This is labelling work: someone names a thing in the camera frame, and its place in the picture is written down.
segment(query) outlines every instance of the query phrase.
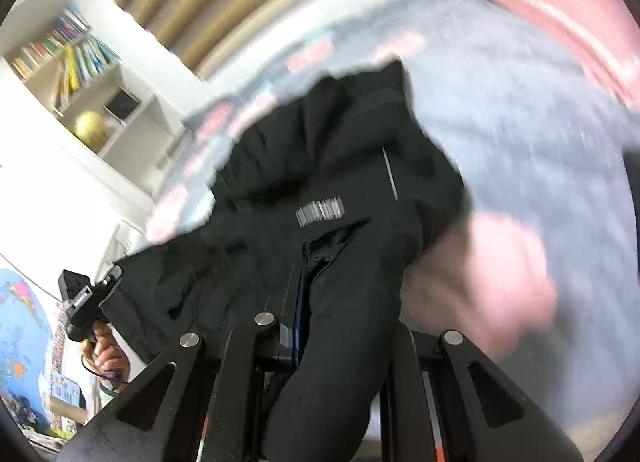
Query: bookshelf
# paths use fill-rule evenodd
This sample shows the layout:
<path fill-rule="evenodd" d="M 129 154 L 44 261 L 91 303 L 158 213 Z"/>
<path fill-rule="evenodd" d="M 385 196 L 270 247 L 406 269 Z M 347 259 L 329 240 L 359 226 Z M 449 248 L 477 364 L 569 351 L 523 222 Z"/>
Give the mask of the bookshelf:
<path fill-rule="evenodd" d="M 59 109 L 64 52 L 54 54 L 24 80 L 11 63 L 24 45 L 46 35 L 72 4 L 90 30 L 69 45 L 81 45 L 92 35 L 118 60 L 70 94 Z M 104 110 L 120 89 L 139 101 L 124 124 L 115 117 L 108 120 Z M 192 138 L 182 120 L 215 95 L 113 0 L 18 0 L 0 26 L 0 113 L 11 115 L 0 117 L 0 134 L 11 135 L 19 153 L 41 161 L 59 156 L 62 149 L 71 160 L 61 172 L 64 182 L 76 182 L 72 179 L 78 173 L 78 188 L 90 188 L 140 229 L 167 173 Z M 87 110 L 103 114 L 108 128 L 106 142 L 96 150 L 70 132 L 78 115 Z M 86 179 L 91 179 L 91 186 Z"/>

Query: black clothing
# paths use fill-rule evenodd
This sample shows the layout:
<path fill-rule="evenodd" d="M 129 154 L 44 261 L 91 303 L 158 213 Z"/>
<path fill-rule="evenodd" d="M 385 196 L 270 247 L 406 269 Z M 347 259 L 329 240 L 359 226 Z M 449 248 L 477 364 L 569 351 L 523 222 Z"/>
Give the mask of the black clothing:
<path fill-rule="evenodd" d="M 396 62 L 276 108 L 233 149 L 209 221 L 119 262 L 123 282 L 102 306 L 149 361 L 188 331 L 277 314 L 302 261 L 310 318 L 266 423 L 271 462 L 350 460 L 386 376 L 402 270 L 457 216 L 462 179 L 403 86 Z"/>
<path fill-rule="evenodd" d="M 631 190 L 631 200 L 634 203 L 636 215 L 636 245 L 638 251 L 638 273 L 640 273 L 640 151 L 625 150 L 622 154 L 625 164 L 626 180 Z"/>

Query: fist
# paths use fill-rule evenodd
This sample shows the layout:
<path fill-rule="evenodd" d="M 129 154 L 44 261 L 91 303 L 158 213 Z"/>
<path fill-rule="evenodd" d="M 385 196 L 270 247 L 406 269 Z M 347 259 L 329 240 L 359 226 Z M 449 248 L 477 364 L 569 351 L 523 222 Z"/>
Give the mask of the fist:
<path fill-rule="evenodd" d="M 111 379 L 117 371 L 122 375 L 122 382 L 127 382 L 131 370 L 129 358 L 118 345 L 111 328 L 104 323 L 95 323 L 94 334 L 95 347 L 92 347 L 88 339 L 80 344 L 84 363 L 94 372 L 103 375 L 103 379 Z"/>
<path fill-rule="evenodd" d="M 463 332 L 491 358 L 549 327 L 556 286 L 537 233 L 509 216 L 472 213 L 404 270 L 402 316 L 414 328 Z"/>

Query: world map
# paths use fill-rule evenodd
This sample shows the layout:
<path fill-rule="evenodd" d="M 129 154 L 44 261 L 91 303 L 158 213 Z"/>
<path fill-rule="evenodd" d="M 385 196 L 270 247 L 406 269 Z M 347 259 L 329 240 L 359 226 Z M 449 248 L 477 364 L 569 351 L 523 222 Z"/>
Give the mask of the world map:
<path fill-rule="evenodd" d="M 40 420 L 45 410 L 39 379 L 52 340 L 42 304 L 14 271 L 0 269 L 0 393 L 27 397 Z"/>

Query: book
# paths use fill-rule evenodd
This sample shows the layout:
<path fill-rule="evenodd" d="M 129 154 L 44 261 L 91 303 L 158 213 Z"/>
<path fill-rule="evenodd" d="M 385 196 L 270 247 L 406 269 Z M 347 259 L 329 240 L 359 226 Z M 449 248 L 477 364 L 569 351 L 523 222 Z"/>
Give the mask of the book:
<path fill-rule="evenodd" d="M 54 98 L 50 101 L 50 104 L 56 108 L 58 107 L 58 99 L 60 98 L 60 85 L 62 84 L 62 76 L 63 76 L 64 70 L 65 70 L 64 62 L 57 62 L 53 84 L 57 85 L 58 88 L 53 93 Z"/>
<path fill-rule="evenodd" d="M 42 58 L 44 62 L 46 62 L 51 57 L 51 54 L 49 54 L 49 51 L 47 51 L 47 49 L 45 49 L 44 46 L 40 43 L 35 42 L 31 44 L 31 48 L 38 53 L 38 55 Z"/>
<path fill-rule="evenodd" d="M 43 47 L 47 49 L 50 55 L 53 56 L 58 52 L 58 47 L 55 44 L 53 44 L 49 38 L 44 39 L 41 43 Z"/>
<path fill-rule="evenodd" d="M 40 55 L 37 52 L 34 52 L 31 48 L 22 48 L 22 54 L 29 58 L 29 61 L 33 64 L 34 68 L 38 68 L 44 62 Z"/>
<path fill-rule="evenodd" d="M 81 33 L 86 33 L 91 28 L 80 14 L 80 10 L 75 4 L 71 4 L 67 9 L 65 9 L 64 16 L 66 20 L 78 28 Z"/>
<path fill-rule="evenodd" d="M 60 19 L 60 24 L 58 26 L 58 31 L 68 38 L 69 42 L 72 42 L 76 38 L 80 36 L 80 33 L 76 32 L 68 23 L 64 20 Z"/>
<path fill-rule="evenodd" d="M 27 68 L 31 71 L 34 71 L 38 68 L 38 64 L 35 63 L 28 54 L 24 52 L 24 48 L 22 48 L 22 52 L 20 53 L 20 59 L 27 66 Z"/>
<path fill-rule="evenodd" d="M 109 62 L 107 62 L 107 59 L 104 57 L 104 54 L 102 54 L 102 51 L 100 50 L 100 47 L 98 46 L 96 41 L 91 36 L 89 36 L 88 41 L 89 41 L 89 45 L 91 46 L 91 48 L 94 51 L 94 54 L 95 54 L 96 58 L 98 58 L 98 61 L 102 65 L 102 68 L 104 68 L 107 65 L 109 65 Z"/>
<path fill-rule="evenodd" d="M 78 71 L 80 73 L 80 83 L 82 83 L 82 86 L 85 86 L 91 80 L 91 75 L 89 74 L 89 70 L 86 68 L 80 46 L 75 46 L 74 52 L 76 54 L 76 64 L 78 65 Z"/>
<path fill-rule="evenodd" d="M 104 65 L 100 63 L 98 57 L 95 55 L 94 49 L 92 49 L 91 44 L 89 44 L 89 51 L 91 52 L 91 59 L 94 61 L 95 68 L 100 74 L 104 70 Z"/>
<path fill-rule="evenodd" d="M 59 29 L 54 29 L 49 36 L 53 39 L 53 41 L 59 43 L 63 47 L 72 41 L 72 39 L 69 38 L 68 35 L 65 35 L 65 33 L 60 31 Z"/>
<path fill-rule="evenodd" d="M 65 60 L 65 68 L 62 73 L 62 81 L 60 82 L 60 102 L 59 110 L 64 110 L 69 103 L 69 68 Z"/>
<path fill-rule="evenodd" d="M 94 42 L 98 45 L 98 48 L 102 51 L 102 54 L 109 63 L 117 62 L 118 55 L 115 52 L 111 51 L 111 49 L 107 45 L 105 45 L 104 42 L 98 40 L 98 38 L 96 38 L 95 36 L 91 36 L 90 38 L 93 39 Z"/>
<path fill-rule="evenodd" d="M 56 108 L 58 110 L 62 110 L 62 84 L 65 78 L 65 68 L 63 65 L 62 71 L 60 72 L 60 79 L 58 80 L 58 94 L 56 96 Z"/>
<path fill-rule="evenodd" d="M 26 80 L 31 75 L 31 70 L 29 67 L 25 65 L 21 58 L 14 58 L 12 61 L 12 65 L 14 65 L 15 70 L 18 71 L 19 75 Z"/>
<path fill-rule="evenodd" d="M 82 54 L 84 54 L 84 62 L 91 76 L 98 76 L 98 69 L 95 67 L 94 59 L 91 57 L 91 47 L 89 43 L 82 43 Z"/>
<path fill-rule="evenodd" d="M 69 70 L 69 92 L 75 92 L 80 88 L 80 80 L 78 79 L 74 49 L 71 46 L 65 49 L 65 67 Z"/>

